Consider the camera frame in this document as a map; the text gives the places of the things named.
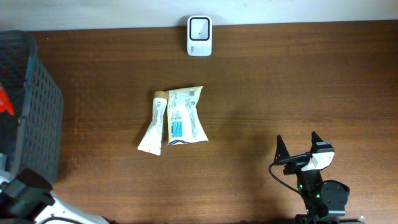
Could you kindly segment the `cream yellow snack bag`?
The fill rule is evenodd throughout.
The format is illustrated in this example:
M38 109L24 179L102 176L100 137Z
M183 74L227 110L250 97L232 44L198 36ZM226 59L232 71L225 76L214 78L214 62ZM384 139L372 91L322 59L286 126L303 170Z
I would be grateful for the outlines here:
M167 91L168 145L208 142L198 118L197 104L203 86Z

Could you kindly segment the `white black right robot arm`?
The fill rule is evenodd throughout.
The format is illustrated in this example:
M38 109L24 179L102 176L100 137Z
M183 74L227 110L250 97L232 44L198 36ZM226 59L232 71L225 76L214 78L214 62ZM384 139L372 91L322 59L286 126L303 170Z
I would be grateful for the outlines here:
M284 166L284 175L296 175L296 191L303 199L307 213L296 215L295 223L361 223L344 219L350 189L335 180L323 180L321 171L331 165L335 151L331 143L312 132L312 146L306 153L291 156L280 135L274 165Z

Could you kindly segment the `white tube with cork cap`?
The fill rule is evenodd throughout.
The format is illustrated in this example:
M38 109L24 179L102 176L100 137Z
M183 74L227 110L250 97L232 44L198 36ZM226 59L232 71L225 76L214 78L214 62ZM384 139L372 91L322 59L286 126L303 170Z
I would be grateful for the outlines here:
M164 113L168 103L168 93L156 91L152 101L152 121L139 143L139 151L148 152L156 156L161 155Z

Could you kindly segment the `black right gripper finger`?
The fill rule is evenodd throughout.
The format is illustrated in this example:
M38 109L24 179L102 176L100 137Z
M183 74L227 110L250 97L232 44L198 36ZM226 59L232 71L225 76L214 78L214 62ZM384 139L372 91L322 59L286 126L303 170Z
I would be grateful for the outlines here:
M319 142L323 142L321 137L315 132L312 132L312 146L311 146L311 152L318 152L322 145L318 145Z
M290 154L280 134L277 135L274 164L285 164L290 159Z

